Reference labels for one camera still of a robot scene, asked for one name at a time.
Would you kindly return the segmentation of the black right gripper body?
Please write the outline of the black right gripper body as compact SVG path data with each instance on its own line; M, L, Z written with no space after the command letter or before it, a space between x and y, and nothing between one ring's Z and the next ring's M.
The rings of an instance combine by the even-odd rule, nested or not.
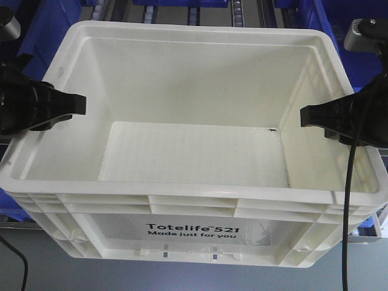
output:
M387 147L387 73L350 97L350 143L356 139L357 146Z

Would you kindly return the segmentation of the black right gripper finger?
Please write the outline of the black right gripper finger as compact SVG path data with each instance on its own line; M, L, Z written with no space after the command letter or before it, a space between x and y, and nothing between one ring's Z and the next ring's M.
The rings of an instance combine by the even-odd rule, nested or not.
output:
M364 147L364 146L376 147L376 145L371 144L370 142L366 142L365 140L363 140L363 134L364 134L364 132L362 130L360 133L360 136L359 136L359 140L356 143L356 146L357 147L359 147L359 146L361 146L361 147ZM353 136L349 137L349 136L341 135L340 133L334 132L334 131L329 130L329 129L324 129L324 137L328 138L328 139L332 139L332 140L337 140L339 143L344 144L344 145L348 145L348 146L351 146L353 143Z
M352 104L355 95L347 95L318 105L307 105L300 110L301 127L321 127L328 132L349 135L354 131Z

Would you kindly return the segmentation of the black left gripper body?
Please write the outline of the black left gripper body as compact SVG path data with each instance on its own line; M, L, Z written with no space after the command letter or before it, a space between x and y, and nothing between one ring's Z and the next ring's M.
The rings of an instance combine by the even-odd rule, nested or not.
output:
M36 93L32 79L23 74L33 55L21 54L1 62L1 135L25 130L32 122Z

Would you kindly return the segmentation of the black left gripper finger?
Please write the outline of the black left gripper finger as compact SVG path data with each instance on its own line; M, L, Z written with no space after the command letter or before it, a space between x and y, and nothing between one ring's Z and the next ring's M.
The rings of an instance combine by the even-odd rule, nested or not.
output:
M52 127L55 124L57 124L59 122L62 122L62 121L68 121L68 120L72 119L72 117L73 117L72 115L62 116L62 117L53 119L51 121L48 121L45 124L41 124L41 125L39 125L37 127L31 128L30 131L46 131L46 130L50 130L50 129L52 129Z
M64 93L47 82L32 81L33 97L31 123L68 120L68 116L86 114L86 97Z

